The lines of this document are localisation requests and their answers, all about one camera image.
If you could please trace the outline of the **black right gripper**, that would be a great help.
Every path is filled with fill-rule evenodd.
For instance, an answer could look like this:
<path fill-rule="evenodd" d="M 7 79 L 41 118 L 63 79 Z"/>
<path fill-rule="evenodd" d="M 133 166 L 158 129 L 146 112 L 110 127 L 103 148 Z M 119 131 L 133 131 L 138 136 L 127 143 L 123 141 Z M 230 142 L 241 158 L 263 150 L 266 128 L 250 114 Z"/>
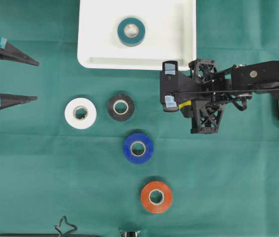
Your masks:
<path fill-rule="evenodd" d="M 164 61 L 159 78 L 160 103 L 163 111 L 180 111 L 179 104 L 191 100 L 191 111 L 180 111 L 192 121 L 192 134 L 218 132 L 228 100 L 226 73 L 217 71 L 212 59 L 196 59 L 188 64 L 190 75 L 178 70 L 177 61 Z"/>

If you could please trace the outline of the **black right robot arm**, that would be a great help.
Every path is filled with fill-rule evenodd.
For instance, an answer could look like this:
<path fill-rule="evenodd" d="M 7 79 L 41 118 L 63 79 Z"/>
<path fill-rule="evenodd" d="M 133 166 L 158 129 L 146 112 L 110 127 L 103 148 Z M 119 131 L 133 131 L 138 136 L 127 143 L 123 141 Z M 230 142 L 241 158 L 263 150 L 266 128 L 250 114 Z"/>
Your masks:
<path fill-rule="evenodd" d="M 159 94 L 164 112 L 181 111 L 192 120 L 192 134 L 216 133 L 226 105 L 244 111 L 253 93 L 271 94 L 279 109 L 279 61 L 233 65 L 219 71 L 214 60 L 196 59 L 189 68 L 187 76 L 178 70 L 176 61 L 163 62 Z"/>

